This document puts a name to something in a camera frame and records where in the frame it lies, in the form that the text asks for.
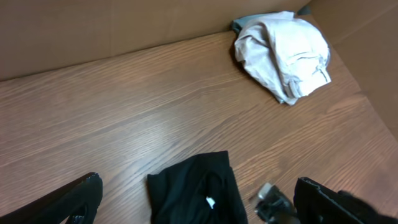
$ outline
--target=folded black shirt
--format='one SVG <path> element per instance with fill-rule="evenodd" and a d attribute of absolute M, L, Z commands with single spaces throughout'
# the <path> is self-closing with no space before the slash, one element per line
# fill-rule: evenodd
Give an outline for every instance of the folded black shirt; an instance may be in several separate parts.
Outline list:
<path fill-rule="evenodd" d="M 147 183 L 152 224 L 248 223 L 227 151 L 192 156 Z"/>

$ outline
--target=crumpled white cloth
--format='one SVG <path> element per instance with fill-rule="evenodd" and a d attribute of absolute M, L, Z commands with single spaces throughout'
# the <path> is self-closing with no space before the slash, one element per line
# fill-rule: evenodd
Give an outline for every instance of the crumpled white cloth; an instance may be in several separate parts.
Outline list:
<path fill-rule="evenodd" d="M 287 11 L 250 20 L 235 41 L 236 60 L 279 103 L 289 105 L 331 82 L 329 56 L 320 31 Z"/>

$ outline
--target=brown wooden surface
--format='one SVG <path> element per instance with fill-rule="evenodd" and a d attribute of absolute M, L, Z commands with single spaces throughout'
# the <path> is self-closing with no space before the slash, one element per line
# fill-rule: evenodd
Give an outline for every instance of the brown wooden surface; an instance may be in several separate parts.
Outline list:
<path fill-rule="evenodd" d="M 0 83 L 0 215 L 87 172 L 96 223 L 149 223 L 147 174 L 229 151 L 248 199 L 297 177 L 398 212 L 398 144 L 332 50 L 332 83 L 280 105 L 234 63 L 225 32 Z"/>

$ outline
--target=wooden table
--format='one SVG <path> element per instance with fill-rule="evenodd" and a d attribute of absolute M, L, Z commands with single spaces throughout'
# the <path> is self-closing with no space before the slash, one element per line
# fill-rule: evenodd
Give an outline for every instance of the wooden table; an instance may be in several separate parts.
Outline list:
<path fill-rule="evenodd" d="M 248 198 L 298 177 L 398 212 L 398 144 L 332 50 L 332 83 L 280 105 L 231 57 L 232 32 L 0 83 L 0 215 L 87 172 L 103 179 L 96 223 L 149 223 L 145 178 L 229 151 Z"/>

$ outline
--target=white tag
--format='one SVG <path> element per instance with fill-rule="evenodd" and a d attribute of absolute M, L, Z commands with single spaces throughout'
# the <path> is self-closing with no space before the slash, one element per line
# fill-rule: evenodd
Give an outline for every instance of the white tag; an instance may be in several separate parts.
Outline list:
<path fill-rule="evenodd" d="M 213 206 L 216 202 L 211 197 L 206 197 L 206 201 L 209 203 L 210 208 L 213 209 Z"/>

